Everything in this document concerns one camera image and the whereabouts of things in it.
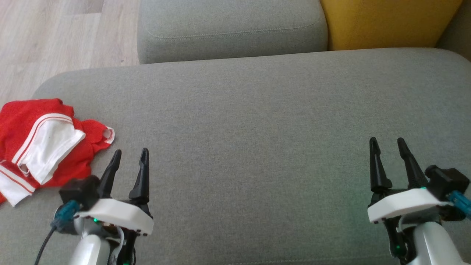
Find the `white stripe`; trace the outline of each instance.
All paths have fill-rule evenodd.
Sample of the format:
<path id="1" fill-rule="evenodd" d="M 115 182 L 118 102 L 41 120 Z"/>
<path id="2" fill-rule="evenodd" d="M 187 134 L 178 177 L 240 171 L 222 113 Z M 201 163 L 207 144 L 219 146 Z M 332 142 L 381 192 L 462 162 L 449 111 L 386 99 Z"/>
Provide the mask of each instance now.
<path id="1" fill-rule="evenodd" d="M 16 180 L 18 183 L 20 183 L 25 188 L 27 188 L 29 193 L 31 193 L 32 191 L 35 190 L 35 188 L 33 188 L 33 186 L 31 186 L 28 182 L 26 182 L 24 179 L 18 177 L 15 173 L 9 171 L 4 166 L 0 165 L 0 170 L 3 171 L 5 174 L 7 174 L 7 177 L 9 177 L 12 180 Z"/>
<path id="2" fill-rule="evenodd" d="M 43 124 L 45 124 L 46 122 L 51 121 L 51 120 L 52 120 L 52 121 L 63 121 L 63 122 L 69 123 L 69 124 L 71 124 L 71 125 L 73 126 L 73 122 L 70 121 L 69 119 L 64 119 L 64 118 L 59 118 L 59 117 L 45 118 L 44 120 L 42 120 L 42 121 L 39 123 L 38 129 L 37 129 L 35 132 L 33 132 L 33 137 L 32 137 L 32 139 L 31 139 L 31 142 L 29 142 L 29 144 L 26 145 L 26 146 L 27 146 L 27 147 L 26 147 L 26 151 L 23 152 L 22 155 L 21 155 L 21 153 L 20 153 L 20 158 L 19 158 L 18 161 L 16 162 L 16 165 L 18 165 L 18 167 L 20 167 L 21 164 L 23 164 L 23 160 L 24 160 L 24 158 L 26 157 L 26 155 L 28 154 L 28 152 L 29 152 L 29 150 L 30 150 L 30 148 L 31 148 L 31 144 L 34 142 L 34 139 L 36 139 L 36 137 L 38 136 L 38 130 L 39 130 L 39 128 L 41 128 L 41 126 L 42 126 Z"/>
<path id="3" fill-rule="evenodd" d="M 16 152 L 15 156 L 13 157 L 12 162 L 14 164 L 17 164 L 18 160 L 20 159 L 21 154 L 25 151 L 26 147 L 31 142 L 31 140 L 34 136 L 34 132 L 36 131 L 38 126 L 40 126 L 41 121 L 43 119 L 49 118 L 49 117 L 61 117 L 63 119 L 66 119 L 66 120 L 72 122 L 72 118 L 70 118 L 67 115 L 60 114 L 60 113 L 48 113 L 48 114 L 45 114 L 45 115 L 39 117 L 39 119 L 37 119 L 36 122 L 33 124 L 32 128 L 30 130 L 30 133 L 29 133 L 28 137 L 26 138 L 26 140 L 24 141 L 23 145 L 20 147 L 20 149 Z"/>
<path id="4" fill-rule="evenodd" d="M 11 206 L 15 206 L 18 202 L 24 198 L 31 196 L 31 193 L 27 191 L 20 184 L 14 182 L 3 173 L 0 172 L 0 192 L 8 200 Z"/>
<path id="5" fill-rule="evenodd" d="M 108 128 L 108 130 L 109 130 L 110 135 L 107 137 L 108 139 L 105 141 L 105 143 L 112 144 L 113 141 L 114 141 L 114 130 L 113 130 L 113 128 L 110 128 L 110 127 L 108 127 L 108 126 L 107 126 L 107 128 Z"/>

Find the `gray fabric upholstery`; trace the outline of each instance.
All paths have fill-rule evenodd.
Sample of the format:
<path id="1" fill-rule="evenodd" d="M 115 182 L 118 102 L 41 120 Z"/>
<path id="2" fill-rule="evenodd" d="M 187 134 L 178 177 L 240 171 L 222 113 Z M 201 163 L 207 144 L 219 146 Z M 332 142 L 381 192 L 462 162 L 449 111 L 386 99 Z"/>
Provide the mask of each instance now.
<path id="1" fill-rule="evenodd" d="M 397 137 L 422 169 L 471 176 L 470 83 L 452 52 L 377 49 L 84 70 L 35 97 L 116 130 L 93 164 L 101 175 L 123 150 L 115 198 L 149 148 L 155 227 L 137 241 L 139 265 L 392 265 L 366 213 L 368 140 L 395 187 L 407 183 Z M 2 264 L 32 264 L 59 203 L 47 189 L 1 206 Z M 445 226 L 471 262 L 470 222 Z M 78 240 L 53 235 L 43 264 L 65 264 Z"/>
<path id="2" fill-rule="evenodd" d="M 142 0 L 141 64 L 327 50 L 318 0 Z"/>

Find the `clothing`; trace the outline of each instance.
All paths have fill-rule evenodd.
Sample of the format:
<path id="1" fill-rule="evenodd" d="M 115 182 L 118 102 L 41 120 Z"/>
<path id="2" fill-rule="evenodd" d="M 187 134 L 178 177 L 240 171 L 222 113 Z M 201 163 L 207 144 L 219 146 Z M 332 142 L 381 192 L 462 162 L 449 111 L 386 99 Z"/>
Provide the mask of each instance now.
<path id="1" fill-rule="evenodd" d="M 96 152 L 114 140 L 98 121 L 74 118 L 60 99 L 13 101 L 0 111 L 0 192 L 11 205 L 42 186 L 91 173 Z"/>

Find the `yellow cushion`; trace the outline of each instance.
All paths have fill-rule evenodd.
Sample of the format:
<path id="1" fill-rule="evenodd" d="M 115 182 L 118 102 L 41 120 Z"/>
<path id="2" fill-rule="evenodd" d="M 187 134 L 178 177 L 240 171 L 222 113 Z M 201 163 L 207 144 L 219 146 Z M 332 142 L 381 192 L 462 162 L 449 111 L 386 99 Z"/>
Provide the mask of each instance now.
<path id="1" fill-rule="evenodd" d="M 434 47 L 462 0 L 320 0 L 329 50 Z"/>

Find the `laminate flooring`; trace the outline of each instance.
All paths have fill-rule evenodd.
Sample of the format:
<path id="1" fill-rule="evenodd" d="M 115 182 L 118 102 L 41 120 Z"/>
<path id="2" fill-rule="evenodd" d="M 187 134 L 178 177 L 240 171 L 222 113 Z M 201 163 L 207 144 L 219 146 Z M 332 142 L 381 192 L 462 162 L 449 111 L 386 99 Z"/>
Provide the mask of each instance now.
<path id="1" fill-rule="evenodd" d="M 0 0 L 0 107 L 62 72 L 138 65 L 139 0 Z"/>

